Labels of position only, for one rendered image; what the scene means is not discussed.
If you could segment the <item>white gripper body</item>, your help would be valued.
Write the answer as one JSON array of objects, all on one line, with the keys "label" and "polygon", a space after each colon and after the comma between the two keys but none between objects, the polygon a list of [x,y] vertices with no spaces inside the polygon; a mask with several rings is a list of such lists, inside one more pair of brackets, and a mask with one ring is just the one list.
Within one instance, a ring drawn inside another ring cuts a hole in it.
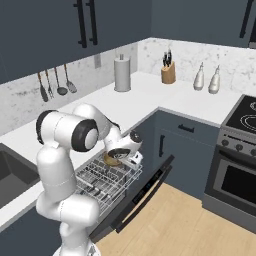
[{"label": "white gripper body", "polygon": [[134,156],[128,157],[126,159],[126,165],[130,168],[138,168],[141,164],[142,159],[143,155],[139,151],[137,151]]}]

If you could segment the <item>brown wooden bowl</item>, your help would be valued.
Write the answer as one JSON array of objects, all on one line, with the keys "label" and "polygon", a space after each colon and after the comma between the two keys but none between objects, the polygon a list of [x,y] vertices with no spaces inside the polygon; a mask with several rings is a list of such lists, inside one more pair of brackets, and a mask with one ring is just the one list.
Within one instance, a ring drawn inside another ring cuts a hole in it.
[{"label": "brown wooden bowl", "polygon": [[119,166],[119,165],[122,164],[121,161],[119,161],[118,159],[110,157],[107,153],[104,153],[103,160],[104,160],[104,163],[108,166]]}]

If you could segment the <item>dark blue base cupboard door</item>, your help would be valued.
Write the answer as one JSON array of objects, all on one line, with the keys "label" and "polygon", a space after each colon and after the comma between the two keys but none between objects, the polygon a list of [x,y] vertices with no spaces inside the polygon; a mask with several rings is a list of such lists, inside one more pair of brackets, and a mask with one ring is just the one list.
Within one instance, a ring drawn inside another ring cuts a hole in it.
[{"label": "dark blue base cupboard door", "polygon": [[[165,135],[162,157],[159,157],[160,135]],[[154,166],[161,166],[170,155],[173,155],[172,170],[165,183],[202,199],[215,145],[210,146],[158,128],[155,132]]]}]

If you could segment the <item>dark blue drawer front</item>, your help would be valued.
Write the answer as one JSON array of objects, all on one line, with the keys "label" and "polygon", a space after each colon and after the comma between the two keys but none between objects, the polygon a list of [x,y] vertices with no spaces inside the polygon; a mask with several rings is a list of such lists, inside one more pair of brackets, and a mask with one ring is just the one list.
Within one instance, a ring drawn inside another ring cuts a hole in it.
[{"label": "dark blue drawer front", "polygon": [[[190,133],[178,128],[178,125],[183,124],[189,128],[195,128],[194,133]],[[173,132],[198,142],[214,146],[219,134],[219,128],[208,124],[200,123],[185,117],[158,111],[156,113],[156,125],[164,130]]]}]

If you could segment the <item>wooden knife block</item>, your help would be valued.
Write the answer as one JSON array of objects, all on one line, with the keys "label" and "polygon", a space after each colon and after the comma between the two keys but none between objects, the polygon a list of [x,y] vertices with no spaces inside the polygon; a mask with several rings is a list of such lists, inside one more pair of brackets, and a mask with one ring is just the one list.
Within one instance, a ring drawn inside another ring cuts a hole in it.
[{"label": "wooden knife block", "polygon": [[176,81],[175,62],[171,50],[164,53],[161,77],[164,84],[173,84]]}]

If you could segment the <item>steel oven with hob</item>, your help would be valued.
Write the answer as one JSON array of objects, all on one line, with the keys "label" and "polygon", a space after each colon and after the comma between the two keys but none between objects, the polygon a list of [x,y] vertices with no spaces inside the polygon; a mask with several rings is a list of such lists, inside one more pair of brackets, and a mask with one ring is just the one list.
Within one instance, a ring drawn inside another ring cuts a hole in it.
[{"label": "steel oven with hob", "polygon": [[256,234],[256,97],[242,95],[220,127],[202,206]]}]

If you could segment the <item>hanging slotted spoon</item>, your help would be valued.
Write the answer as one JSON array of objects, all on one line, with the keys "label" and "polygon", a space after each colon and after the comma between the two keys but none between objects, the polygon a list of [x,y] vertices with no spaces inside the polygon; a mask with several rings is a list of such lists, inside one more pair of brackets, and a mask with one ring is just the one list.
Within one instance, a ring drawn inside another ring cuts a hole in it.
[{"label": "hanging slotted spoon", "polygon": [[77,88],[76,86],[69,80],[68,78],[68,73],[67,73],[67,66],[66,64],[64,64],[64,70],[65,70],[65,75],[66,75],[66,85],[67,85],[67,88],[69,89],[69,91],[71,93],[76,93],[77,92]]}]

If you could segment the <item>white bottle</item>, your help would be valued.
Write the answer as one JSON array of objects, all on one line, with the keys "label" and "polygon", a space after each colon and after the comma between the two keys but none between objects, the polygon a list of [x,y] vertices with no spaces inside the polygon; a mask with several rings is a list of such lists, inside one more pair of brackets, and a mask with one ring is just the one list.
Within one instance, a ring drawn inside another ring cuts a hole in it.
[{"label": "white bottle", "polygon": [[219,91],[220,88],[220,67],[217,67],[215,70],[214,75],[211,78],[208,92],[210,94],[216,94]]},{"label": "white bottle", "polygon": [[203,65],[200,65],[199,71],[196,74],[193,87],[195,90],[202,90],[204,87],[204,70],[203,70]]}]

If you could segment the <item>hanging ladle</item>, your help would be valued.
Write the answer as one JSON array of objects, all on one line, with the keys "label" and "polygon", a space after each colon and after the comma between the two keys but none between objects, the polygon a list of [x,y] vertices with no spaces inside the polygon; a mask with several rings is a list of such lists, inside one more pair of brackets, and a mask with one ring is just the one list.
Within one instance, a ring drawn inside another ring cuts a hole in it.
[{"label": "hanging ladle", "polygon": [[[54,68],[54,72],[55,72],[55,77],[58,77],[58,73],[57,73],[57,68]],[[57,92],[59,95],[64,96],[67,94],[67,89],[65,87],[61,87],[60,83],[57,83]]]}]

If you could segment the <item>hanging fork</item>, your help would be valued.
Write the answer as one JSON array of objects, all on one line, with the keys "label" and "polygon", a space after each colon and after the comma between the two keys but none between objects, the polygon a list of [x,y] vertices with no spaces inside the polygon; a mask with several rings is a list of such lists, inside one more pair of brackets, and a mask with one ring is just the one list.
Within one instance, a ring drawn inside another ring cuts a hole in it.
[{"label": "hanging fork", "polygon": [[47,79],[47,82],[48,82],[48,93],[49,93],[51,98],[54,98],[54,95],[53,95],[53,92],[52,92],[52,89],[51,89],[51,84],[50,84],[49,74],[48,74],[48,70],[47,69],[45,70],[45,75],[46,75],[46,79]]}]

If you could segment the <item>hanging dark spatula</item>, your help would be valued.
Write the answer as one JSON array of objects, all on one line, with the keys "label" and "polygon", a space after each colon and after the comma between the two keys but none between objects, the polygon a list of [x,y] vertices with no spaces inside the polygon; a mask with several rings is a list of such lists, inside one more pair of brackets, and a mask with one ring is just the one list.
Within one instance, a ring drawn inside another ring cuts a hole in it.
[{"label": "hanging dark spatula", "polygon": [[37,76],[38,76],[38,80],[39,80],[39,83],[40,83],[40,93],[41,93],[42,99],[43,99],[44,102],[48,102],[49,99],[48,99],[46,90],[43,87],[40,72],[37,73]]}]

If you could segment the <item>dark grey sink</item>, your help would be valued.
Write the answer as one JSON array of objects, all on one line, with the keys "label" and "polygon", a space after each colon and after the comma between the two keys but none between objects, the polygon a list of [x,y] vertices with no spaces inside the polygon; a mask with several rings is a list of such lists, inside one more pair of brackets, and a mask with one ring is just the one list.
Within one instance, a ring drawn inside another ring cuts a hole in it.
[{"label": "dark grey sink", "polygon": [[35,164],[0,143],[0,209],[39,180]]}]

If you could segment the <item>dark blue sink cupboard front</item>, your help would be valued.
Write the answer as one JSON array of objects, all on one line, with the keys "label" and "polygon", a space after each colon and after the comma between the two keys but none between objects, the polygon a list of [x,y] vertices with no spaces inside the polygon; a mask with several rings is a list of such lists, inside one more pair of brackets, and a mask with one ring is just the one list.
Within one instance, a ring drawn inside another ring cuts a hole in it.
[{"label": "dark blue sink cupboard front", "polygon": [[0,233],[0,256],[53,256],[61,245],[59,226],[32,208]]}]

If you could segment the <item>dark blue wall cupboard door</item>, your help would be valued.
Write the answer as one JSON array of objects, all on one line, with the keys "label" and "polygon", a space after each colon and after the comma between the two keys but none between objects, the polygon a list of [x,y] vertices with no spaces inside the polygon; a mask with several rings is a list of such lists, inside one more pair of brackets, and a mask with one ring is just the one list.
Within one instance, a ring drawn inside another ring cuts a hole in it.
[{"label": "dark blue wall cupboard door", "polygon": [[88,44],[93,53],[111,50],[150,36],[152,0],[94,0],[94,3],[97,45],[93,45],[90,41],[92,37],[90,9],[86,6],[90,21]]},{"label": "dark blue wall cupboard door", "polygon": [[0,84],[79,60],[77,0],[0,0]]}]

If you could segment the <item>dark blue wall cupboard run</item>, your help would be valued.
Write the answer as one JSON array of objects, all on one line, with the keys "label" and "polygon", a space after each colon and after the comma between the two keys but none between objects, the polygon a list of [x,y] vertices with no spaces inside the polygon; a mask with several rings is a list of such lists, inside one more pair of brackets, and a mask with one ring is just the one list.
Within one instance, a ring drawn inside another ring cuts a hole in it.
[{"label": "dark blue wall cupboard run", "polygon": [[256,49],[256,0],[239,37],[247,1],[152,0],[151,36]]}]

